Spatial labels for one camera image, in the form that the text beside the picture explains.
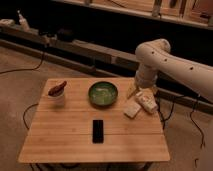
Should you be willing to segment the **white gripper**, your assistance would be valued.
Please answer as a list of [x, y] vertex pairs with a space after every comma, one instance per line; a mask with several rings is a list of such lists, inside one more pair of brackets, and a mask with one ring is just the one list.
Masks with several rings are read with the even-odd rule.
[[[155, 85], [157, 73], [155, 71], [137, 70], [135, 75], [135, 85], [140, 88], [150, 88]], [[126, 98], [129, 99], [136, 91], [137, 87], [131, 85], [126, 93]]]

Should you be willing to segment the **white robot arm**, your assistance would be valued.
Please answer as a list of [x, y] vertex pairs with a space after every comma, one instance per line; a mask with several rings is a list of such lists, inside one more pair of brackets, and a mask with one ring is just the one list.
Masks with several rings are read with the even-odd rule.
[[213, 67], [170, 54], [171, 46], [166, 39], [141, 43], [135, 50], [139, 67], [134, 84], [150, 88], [157, 81], [159, 71], [182, 83], [213, 103]]

